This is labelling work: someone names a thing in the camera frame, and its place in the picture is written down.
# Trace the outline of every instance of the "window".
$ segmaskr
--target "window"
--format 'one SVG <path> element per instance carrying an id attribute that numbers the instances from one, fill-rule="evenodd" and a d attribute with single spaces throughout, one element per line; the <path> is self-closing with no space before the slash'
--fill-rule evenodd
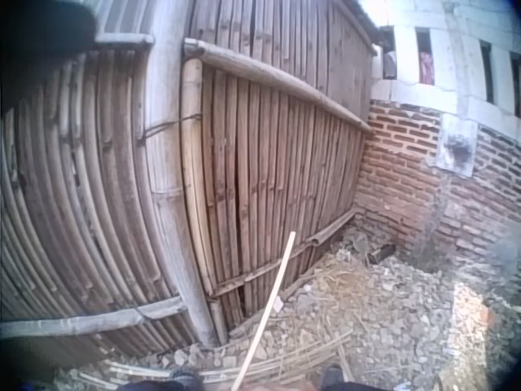
<path id="1" fill-rule="evenodd" d="M 492 79 L 492 63 L 490 62 L 491 46 L 487 42 L 480 42 L 481 57 L 483 58 L 483 67 L 485 71 L 485 86 L 487 88 L 487 102 L 494 103 L 494 85 Z"/>
<path id="2" fill-rule="evenodd" d="M 434 85 L 434 60 L 432 58 L 431 34 L 428 29 L 416 29 L 420 83 Z"/>
<path id="3" fill-rule="evenodd" d="M 521 117 L 521 85 L 519 84 L 519 70 L 521 68 L 521 55 L 510 53 L 512 61 L 512 77 L 514 79 L 514 112 Z"/>
<path id="4" fill-rule="evenodd" d="M 394 28 L 382 29 L 383 35 L 383 78 L 396 80 L 396 44 L 394 40 Z"/>

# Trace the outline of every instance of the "brick wall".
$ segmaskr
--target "brick wall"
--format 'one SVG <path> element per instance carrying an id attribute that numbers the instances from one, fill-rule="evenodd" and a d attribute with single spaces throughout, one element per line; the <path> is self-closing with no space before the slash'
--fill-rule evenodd
<path id="1" fill-rule="evenodd" d="M 464 178 L 434 166 L 438 112 L 374 101 L 369 123 L 357 225 L 424 269 L 511 277 L 521 254 L 521 146 L 481 129 L 473 176 Z"/>

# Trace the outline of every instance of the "bamboo wall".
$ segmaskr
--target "bamboo wall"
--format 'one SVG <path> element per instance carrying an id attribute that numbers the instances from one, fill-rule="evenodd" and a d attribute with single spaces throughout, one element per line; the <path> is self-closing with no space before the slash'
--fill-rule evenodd
<path id="1" fill-rule="evenodd" d="M 17 340 L 63 367 L 211 342 L 208 327 L 219 329 L 223 314 L 230 329 L 264 306 L 290 231 L 285 286 L 352 216 L 364 134 L 209 66 L 200 108 L 185 116 L 183 32 L 280 68 L 362 120 L 369 107 L 370 45 L 341 1 L 85 3 L 100 32 L 150 34 L 155 44 L 81 55 L 2 119 L 2 321 L 176 297 L 184 306 L 117 330 Z M 188 137 L 190 121 L 202 127 Z"/>
<path id="2" fill-rule="evenodd" d="M 198 0 L 190 36 L 280 68 L 367 118 L 371 48 L 341 2 Z M 305 247 L 349 211 L 364 135 L 321 108 L 221 70 L 204 67 L 202 88 L 211 243 L 199 269 L 233 327 L 265 305 L 276 269 L 251 274 L 282 256 L 289 232 Z M 286 286 L 316 251 L 305 248 L 291 261 Z"/>

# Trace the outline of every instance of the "white wall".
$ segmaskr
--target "white wall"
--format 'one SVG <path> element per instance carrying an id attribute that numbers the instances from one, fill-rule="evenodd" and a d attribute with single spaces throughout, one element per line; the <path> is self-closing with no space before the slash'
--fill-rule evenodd
<path id="1" fill-rule="evenodd" d="M 434 108 L 457 115 L 461 121 L 486 125 L 521 143 L 510 63 L 510 52 L 521 54 L 521 22 L 508 0 L 359 1 L 378 26 L 394 26 L 395 30 L 397 80 L 382 79 L 377 48 L 373 99 Z M 430 29 L 434 86 L 419 83 L 417 27 Z M 492 45 L 494 104 L 486 101 L 479 40 Z"/>

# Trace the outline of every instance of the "rocky ground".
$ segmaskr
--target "rocky ground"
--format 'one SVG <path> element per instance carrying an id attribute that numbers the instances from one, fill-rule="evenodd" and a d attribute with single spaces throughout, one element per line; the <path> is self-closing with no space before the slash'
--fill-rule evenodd
<path id="1" fill-rule="evenodd" d="M 513 359 L 508 349 L 519 346 L 519 308 L 395 257 L 367 266 L 357 260 L 352 235 L 348 231 L 313 277 L 272 313 L 247 380 L 316 380 L 323 367 L 338 362 L 350 380 L 385 389 L 489 389 Z M 130 380 L 162 379 L 189 364 L 215 387 L 234 378 L 255 330 L 256 323 L 245 327 L 219 349 L 193 345 L 61 372 L 57 385 L 85 389 L 102 380 L 98 387 L 114 389 Z"/>

